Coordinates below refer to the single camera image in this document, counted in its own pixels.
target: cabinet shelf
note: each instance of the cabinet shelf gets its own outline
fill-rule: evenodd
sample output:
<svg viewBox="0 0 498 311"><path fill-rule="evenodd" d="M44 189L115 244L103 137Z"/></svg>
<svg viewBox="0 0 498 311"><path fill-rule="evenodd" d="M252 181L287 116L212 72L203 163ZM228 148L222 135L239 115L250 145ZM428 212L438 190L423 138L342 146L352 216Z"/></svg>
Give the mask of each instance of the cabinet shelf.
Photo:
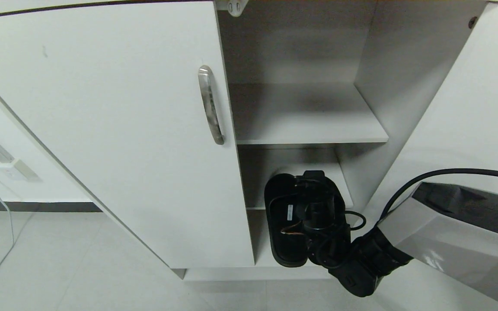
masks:
<svg viewBox="0 0 498 311"><path fill-rule="evenodd" d="M237 268L191 268L184 274L184 281L249 281L263 279L330 279L328 270L307 260L298 268L286 268L272 256L270 236L263 210L247 211L251 228L251 242L255 265Z"/></svg>
<svg viewBox="0 0 498 311"><path fill-rule="evenodd" d="M241 149L239 164L243 179L243 194L248 210L265 209L265 185L276 172L302 175L307 170L324 171L338 186L345 207L351 208L353 202L343 177L335 152L323 149Z"/></svg>
<svg viewBox="0 0 498 311"><path fill-rule="evenodd" d="M237 144L386 142L352 83L230 84Z"/></svg>

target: white cabinet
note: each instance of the white cabinet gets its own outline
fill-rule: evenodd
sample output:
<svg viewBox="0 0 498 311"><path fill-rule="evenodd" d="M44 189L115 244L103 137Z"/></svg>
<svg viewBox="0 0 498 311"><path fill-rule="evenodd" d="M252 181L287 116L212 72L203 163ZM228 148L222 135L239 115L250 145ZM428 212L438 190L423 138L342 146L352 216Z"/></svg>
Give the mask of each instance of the white cabinet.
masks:
<svg viewBox="0 0 498 311"><path fill-rule="evenodd" d="M215 14L190 2L0 17L0 96L170 267L254 262Z"/></svg>
<svg viewBox="0 0 498 311"><path fill-rule="evenodd" d="M477 88L477 111L486 113L473 118L498 118L488 107L498 63L482 61L498 56L488 43L498 45L498 4L485 6L255 0L237 18L213 2L6 13L0 96L109 215L184 279L327 278L311 263L288 269L273 260L266 181L277 169L321 169L347 207L362 211L376 189L382 197L370 202L381 205L415 171L481 165L419 163L393 182L386 175L409 165L403 156L421 161L405 150L430 135L430 143L452 141L443 148L464 146L435 125L444 114L452 124L467 118L472 106L462 102ZM224 145L209 131L202 65L214 73Z"/></svg>

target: black object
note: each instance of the black object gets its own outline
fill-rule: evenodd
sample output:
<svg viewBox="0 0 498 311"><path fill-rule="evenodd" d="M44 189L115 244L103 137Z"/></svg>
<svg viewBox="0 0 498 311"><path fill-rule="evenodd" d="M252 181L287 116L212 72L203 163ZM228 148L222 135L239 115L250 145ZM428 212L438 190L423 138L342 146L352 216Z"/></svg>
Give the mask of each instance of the black object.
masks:
<svg viewBox="0 0 498 311"><path fill-rule="evenodd" d="M282 266L338 262L348 251L345 203L323 171L275 175L265 186L265 206L272 254Z"/></svg>
<svg viewBox="0 0 498 311"><path fill-rule="evenodd" d="M411 259L411 256L391 245L375 226L367 234L354 239L342 264L328 272L351 294L366 297L374 293L384 276Z"/></svg>
<svg viewBox="0 0 498 311"><path fill-rule="evenodd" d="M394 193L386 203L378 223L389 215L396 199L412 185L428 177L449 174L498 177L498 171L473 168L441 169L424 173L411 179ZM464 217L483 228L491 226L477 218L477 215L474 216L473 210L465 213L468 215L461 213L466 209L466 202L487 204L493 208L494 201L486 201L490 200L491 194L455 185L436 185L436 193L433 194L432 187L434 186L431 184L423 183L413 197L447 216L456 219ZM367 234L351 243L350 231L362 228L366 219L356 212L345 210L345 203L337 187L323 171L305 171L302 176L282 174L272 177L265 187L265 204L272 253L276 261L282 266L299 267L310 258L312 262L328 268L331 275L358 297L372 295L384 276L412 259L391 245L377 227L378 223ZM282 217L290 215L290 208L292 211L295 209L295 216L283 220ZM491 212L498 215L498 207ZM362 217L363 224L350 228L345 214Z"/></svg>

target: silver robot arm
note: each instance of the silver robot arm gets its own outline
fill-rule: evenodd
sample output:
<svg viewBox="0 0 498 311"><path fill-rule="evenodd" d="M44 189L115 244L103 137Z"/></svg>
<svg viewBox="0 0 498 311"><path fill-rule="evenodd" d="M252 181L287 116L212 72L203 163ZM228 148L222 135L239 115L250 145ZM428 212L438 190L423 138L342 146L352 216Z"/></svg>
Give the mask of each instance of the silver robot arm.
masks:
<svg viewBox="0 0 498 311"><path fill-rule="evenodd" d="M383 277L413 258L498 301L498 195L459 185L420 183L436 175L498 177L486 169L442 169L407 182L372 230L356 238L329 273L352 294L371 295Z"/></svg>
<svg viewBox="0 0 498 311"><path fill-rule="evenodd" d="M377 227L398 250L498 301L498 195L421 183Z"/></svg>

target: cabinet bottom shelf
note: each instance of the cabinet bottom shelf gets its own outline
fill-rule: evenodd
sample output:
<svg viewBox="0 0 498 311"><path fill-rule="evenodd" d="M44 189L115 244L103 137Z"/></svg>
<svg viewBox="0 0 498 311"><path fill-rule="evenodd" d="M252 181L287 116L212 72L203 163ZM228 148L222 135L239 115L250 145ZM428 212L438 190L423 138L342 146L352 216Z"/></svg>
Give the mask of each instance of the cabinet bottom shelf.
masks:
<svg viewBox="0 0 498 311"><path fill-rule="evenodd" d="M242 267L186 269L184 281L258 281L285 279L330 279L322 267Z"/></svg>
<svg viewBox="0 0 498 311"><path fill-rule="evenodd" d="M326 268L307 260L299 268L280 266L272 256L270 236L264 210L248 210L247 219L251 229L251 242L255 254L255 265L236 268L188 268L184 281L256 281L287 279L330 279Z"/></svg>

